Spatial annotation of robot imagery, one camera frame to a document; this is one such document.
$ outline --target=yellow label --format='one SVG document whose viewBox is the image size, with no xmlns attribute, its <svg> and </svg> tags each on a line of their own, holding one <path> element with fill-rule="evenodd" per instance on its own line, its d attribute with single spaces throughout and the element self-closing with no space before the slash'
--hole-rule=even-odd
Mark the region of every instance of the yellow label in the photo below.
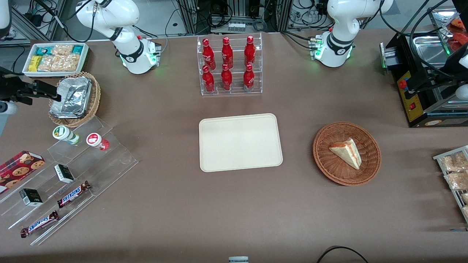
<svg viewBox="0 0 468 263">
<path fill-rule="evenodd" d="M 411 77 L 410 72 L 406 72 L 398 81 L 397 84 L 400 83 L 400 81 L 409 79 Z M 414 95 L 412 98 L 407 100 L 405 98 L 405 91 L 404 89 L 398 88 L 398 91 L 400 92 L 402 101 L 403 101 L 403 106 L 405 108 L 406 115 L 408 116 L 408 120 L 410 122 L 416 120 L 418 117 L 420 117 L 423 114 L 423 107 L 421 106 L 421 102 L 419 101 L 419 97 L 417 95 Z M 411 110 L 411 104 L 415 105 L 415 108 Z"/>
<path fill-rule="evenodd" d="M 28 71 L 29 72 L 36 72 L 37 67 L 41 63 L 42 57 L 41 56 L 32 56 L 31 57 L 31 62 L 29 63 L 28 66 Z"/>
</svg>

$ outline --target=yogurt bottle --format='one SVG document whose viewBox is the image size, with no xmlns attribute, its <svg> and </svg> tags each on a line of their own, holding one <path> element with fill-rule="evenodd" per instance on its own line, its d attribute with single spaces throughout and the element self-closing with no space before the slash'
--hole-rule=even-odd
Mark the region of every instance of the yogurt bottle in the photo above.
<svg viewBox="0 0 468 263">
<path fill-rule="evenodd" d="M 80 141 L 80 136 L 78 134 L 63 125 L 57 126 L 52 132 L 52 136 L 57 140 L 66 141 L 71 145 L 76 145 Z"/>
<path fill-rule="evenodd" d="M 89 146 L 98 148 L 101 151 L 105 151 L 107 148 L 109 148 L 109 141 L 95 132 L 89 134 L 88 137 L 86 137 L 86 143 L 88 143 Z"/>
</svg>

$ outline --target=coca-cola bottle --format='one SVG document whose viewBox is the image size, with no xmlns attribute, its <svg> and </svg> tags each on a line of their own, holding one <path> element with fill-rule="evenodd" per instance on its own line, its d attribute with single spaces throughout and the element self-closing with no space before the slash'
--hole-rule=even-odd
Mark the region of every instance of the coca-cola bottle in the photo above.
<svg viewBox="0 0 468 263">
<path fill-rule="evenodd" d="M 214 92 L 214 78 L 213 74 L 210 72 L 210 68 L 207 65 L 203 65 L 203 83 L 205 85 L 206 92 L 213 93 Z"/>
<path fill-rule="evenodd" d="M 246 92 L 251 92 L 254 89 L 254 77 L 255 74 L 252 71 L 252 64 L 248 64 L 245 67 L 244 72 L 244 90 Z"/>
<path fill-rule="evenodd" d="M 254 46 L 254 37 L 253 36 L 248 36 L 247 37 L 247 45 L 245 46 L 244 49 L 244 63 L 245 66 L 247 66 L 249 63 L 252 65 L 255 62 L 255 46 Z"/>
<path fill-rule="evenodd" d="M 214 62 L 214 52 L 213 49 L 210 47 L 210 41 L 205 38 L 202 40 L 203 43 L 203 60 L 205 64 L 210 67 L 211 70 L 216 68 L 216 63 Z"/>
<path fill-rule="evenodd" d="M 228 64 L 223 64 L 223 72 L 221 72 L 221 78 L 223 79 L 223 89 L 230 91 L 233 84 L 233 75 L 229 70 Z"/>
<path fill-rule="evenodd" d="M 230 69 L 233 68 L 234 67 L 233 48 L 229 44 L 228 37 L 223 37 L 223 49 L 221 50 L 221 54 L 223 55 L 223 63 L 226 63 Z"/>
</svg>

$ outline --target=acrylic display stand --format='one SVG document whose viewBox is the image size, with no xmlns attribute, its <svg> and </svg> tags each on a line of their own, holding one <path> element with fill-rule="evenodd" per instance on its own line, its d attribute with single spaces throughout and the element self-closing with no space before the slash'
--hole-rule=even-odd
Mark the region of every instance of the acrylic display stand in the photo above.
<svg viewBox="0 0 468 263">
<path fill-rule="evenodd" d="M 64 141 L 58 141 L 41 154 L 46 164 L 39 171 L 0 195 L 0 219 L 7 223 L 10 230 L 18 234 L 18 238 L 23 228 L 57 210 L 59 221 L 47 224 L 25 238 L 31 245 L 41 244 L 138 163 L 128 149 L 118 142 L 111 129 L 98 117 L 93 117 L 74 130 L 80 135 L 78 145 L 72 146 Z M 97 132 L 108 140 L 109 149 L 101 151 L 88 146 L 85 141 L 86 136 L 92 132 Z M 73 183 L 59 181 L 54 169 L 57 164 L 68 166 L 75 178 Z M 57 201 L 85 181 L 89 182 L 91 188 L 59 209 Z M 38 207 L 26 206 L 19 194 L 23 188 L 36 189 L 43 204 Z"/>
<path fill-rule="evenodd" d="M 203 84 L 203 71 L 202 67 L 205 64 L 203 60 L 203 45 L 202 40 L 205 37 L 198 37 L 197 39 L 197 57 L 198 57 L 198 73 L 200 75 L 200 89 L 202 95 L 248 95 L 252 93 L 262 93 L 263 92 L 263 57 L 262 57 L 262 35 L 257 34 L 233 34 L 228 35 L 229 42 L 233 48 L 234 53 L 234 67 L 231 69 L 233 75 L 233 85 L 230 91 L 225 91 L 222 87 L 221 72 L 223 71 L 223 59 L 221 55 L 221 50 L 223 48 L 223 37 L 222 35 L 218 36 L 209 36 L 210 46 L 214 51 L 214 60 L 216 62 L 216 68 L 211 71 L 214 77 L 214 92 L 207 93 L 205 86 Z M 253 64 L 253 72 L 255 74 L 254 78 L 254 88 L 251 92 L 246 92 L 244 90 L 244 72 L 245 72 L 245 63 L 244 63 L 244 49 L 247 44 L 247 36 L 254 37 L 254 46 L 255 46 L 255 62 Z"/>
</svg>

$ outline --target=black machine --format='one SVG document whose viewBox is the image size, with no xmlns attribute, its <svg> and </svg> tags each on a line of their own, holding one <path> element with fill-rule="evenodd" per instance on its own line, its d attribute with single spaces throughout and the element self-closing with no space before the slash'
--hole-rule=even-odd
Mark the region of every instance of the black machine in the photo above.
<svg viewBox="0 0 468 263">
<path fill-rule="evenodd" d="M 32 98 L 49 98 L 60 102 L 57 88 L 40 80 L 23 82 L 17 73 L 0 67 L 0 101 L 32 105 Z"/>
<path fill-rule="evenodd" d="M 413 29 L 410 34 L 396 34 L 386 47 L 380 46 L 383 66 L 399 87 L 410 127 L 468 126 L 468 100 L 455 95 L 458 87 L 468 83 L 468 69 L 459 63 L 468 54 L 468 44 L 451 50 L 446 43 L 451 36 L 445 30 L 451 15 L 437 13 L 453 15 L 458 11 L 468 25 L 468 1 L 453 3 L 451 9 L 439 7 L 439 3 L 428 10 L 436 27 L 432 33 L 415 33 Z"/>
</svg>

